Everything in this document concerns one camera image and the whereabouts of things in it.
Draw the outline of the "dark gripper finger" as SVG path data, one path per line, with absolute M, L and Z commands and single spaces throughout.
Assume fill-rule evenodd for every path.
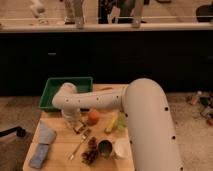
M 86 125 L 84 123 L 78 122 L 74 127 L 73 130 L 76 134 L 82 133 L 86 129 Z

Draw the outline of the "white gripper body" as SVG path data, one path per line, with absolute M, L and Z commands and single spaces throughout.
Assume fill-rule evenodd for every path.
M 73 128 L 77 125 L 80 120 L 81 114 L 79 109 L 74 110 L 62 110 L 62 117 L 64 118 L 66 124 Z

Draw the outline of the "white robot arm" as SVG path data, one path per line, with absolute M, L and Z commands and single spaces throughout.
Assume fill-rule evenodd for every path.
M 166 95 L 155 81 L 140 78 L 118 89 L 74 93 L 64 83 L 52 105 L 77 120 L 78 109 L 119 109 L 124 112 L 135 171 L 183 171 L 177 136 Z

